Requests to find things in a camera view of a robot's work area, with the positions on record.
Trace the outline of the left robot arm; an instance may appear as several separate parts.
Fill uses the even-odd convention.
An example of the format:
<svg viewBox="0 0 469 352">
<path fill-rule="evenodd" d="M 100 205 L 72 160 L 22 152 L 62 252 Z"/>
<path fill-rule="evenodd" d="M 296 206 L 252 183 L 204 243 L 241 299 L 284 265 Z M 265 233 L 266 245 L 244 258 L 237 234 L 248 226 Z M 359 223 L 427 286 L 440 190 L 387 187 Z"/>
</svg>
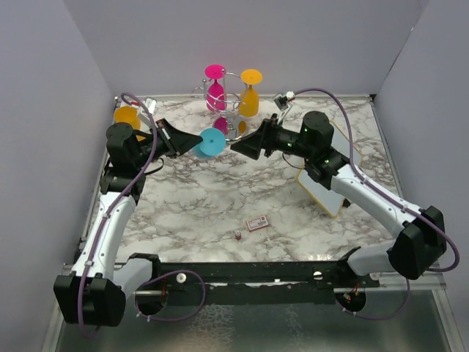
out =
<svg viewBox="0 0 469 352">
<path fill-rule="evenodd" d="M 106 131 L 109 165 L 100 179 L 99 207 L 83 251 L 68 274 L 59 275 L 53 291 L 64 321 L 85 326 L 118 326 L 127 300 L 139 288 L 156 288 L 162 279 L 155 254 L 134 254 L 115 268 L 119 243 L 141 198 L 149 164 L 160 157 L 186 154 L 203 141 L 167 120 L 143 133 L 126 122 Z"/>
</svg>

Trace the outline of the blue wine glass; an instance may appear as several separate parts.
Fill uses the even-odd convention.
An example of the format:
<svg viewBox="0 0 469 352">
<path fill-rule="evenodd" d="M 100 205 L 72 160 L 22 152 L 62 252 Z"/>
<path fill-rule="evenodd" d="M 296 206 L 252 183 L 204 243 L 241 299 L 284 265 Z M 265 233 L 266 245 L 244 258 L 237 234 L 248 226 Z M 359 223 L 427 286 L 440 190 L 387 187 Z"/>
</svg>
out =
<svg viewBox="0 0 469 352">
<path fill-rule="evenodd" d="M 224 134 L 217 128 L 207 128 L 200 133 L 202 141 L 191 152 L 197 158 L 213 158 L 224 151 L 226 140 Z"/>
</svg>

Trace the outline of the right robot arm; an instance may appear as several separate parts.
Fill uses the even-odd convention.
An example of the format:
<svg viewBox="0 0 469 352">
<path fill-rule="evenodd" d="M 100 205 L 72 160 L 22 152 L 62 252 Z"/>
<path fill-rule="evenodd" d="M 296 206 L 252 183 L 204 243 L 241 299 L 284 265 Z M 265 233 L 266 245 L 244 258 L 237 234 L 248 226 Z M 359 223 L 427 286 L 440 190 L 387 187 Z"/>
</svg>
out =
<svg viewBox="0 0 469 352">
<path fill-rule="evenodd" d="M 298 132 L 283 128 L 274 114 L 230 148 L 254 160 L 275 151 L 302 158 L 314 183 L 356 204 L 394 236 L 391 245 L 357 248 L 345 254 L 336 269 L 342 285 L 352 287 L 363 276 L 378 272 L 419 278 L 446 252 L 443 214 L 433 206 L 423 209 L 405 202 L 365 176 L 350 157 L 332 146 L 333 135 L 334 128 L 322 112 L 306 113 Z"/>
</svg>

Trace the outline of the yellow wine glass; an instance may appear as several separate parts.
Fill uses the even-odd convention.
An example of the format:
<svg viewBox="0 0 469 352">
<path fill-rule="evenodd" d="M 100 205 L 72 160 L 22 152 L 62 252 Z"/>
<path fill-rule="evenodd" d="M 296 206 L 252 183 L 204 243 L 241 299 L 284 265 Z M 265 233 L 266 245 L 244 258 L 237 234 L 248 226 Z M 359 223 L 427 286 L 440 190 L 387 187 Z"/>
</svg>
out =
<svg viewBox="0 0 469 352">
<path fill-rule="evenodd" d="M 259 95 L 254 86 L 262 82 L 263 76 L 258 70 L 247 69 L 240 74 L 240 79 L 246 88 L 240 96 L 238 111 L 244 117 L 253 117 L 259 111 Z"/>
<path fill-rule="evenodd" d="M 131 106 L 119 107 L 114 111 L 114 121 L 125 122 L 132 126 L 134 130 L 141 130 L 141 120 L 138 110 Z"/>
</svg>

